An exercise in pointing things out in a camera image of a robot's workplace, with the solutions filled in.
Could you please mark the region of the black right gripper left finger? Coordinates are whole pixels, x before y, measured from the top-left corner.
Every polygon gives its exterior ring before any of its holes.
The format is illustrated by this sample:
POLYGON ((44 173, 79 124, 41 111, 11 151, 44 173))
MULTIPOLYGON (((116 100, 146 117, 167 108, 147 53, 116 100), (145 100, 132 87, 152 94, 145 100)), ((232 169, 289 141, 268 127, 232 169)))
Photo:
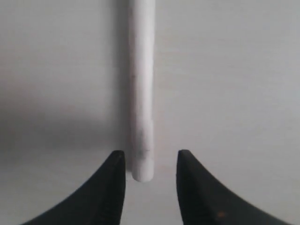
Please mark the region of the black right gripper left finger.
POLYGON ((73 194, 28 225, 119 225, 126 189, 126 160, 113 151, 73 194))

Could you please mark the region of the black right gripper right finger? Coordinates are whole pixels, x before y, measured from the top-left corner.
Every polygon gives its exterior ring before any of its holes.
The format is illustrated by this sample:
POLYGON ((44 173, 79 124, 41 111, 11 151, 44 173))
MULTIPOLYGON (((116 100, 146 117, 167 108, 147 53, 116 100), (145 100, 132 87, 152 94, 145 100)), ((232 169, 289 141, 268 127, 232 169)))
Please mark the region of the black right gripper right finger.
POLYGON ((177 197, 185 225, 284 225, 218 181, 189 150, 177 156, 177 197))

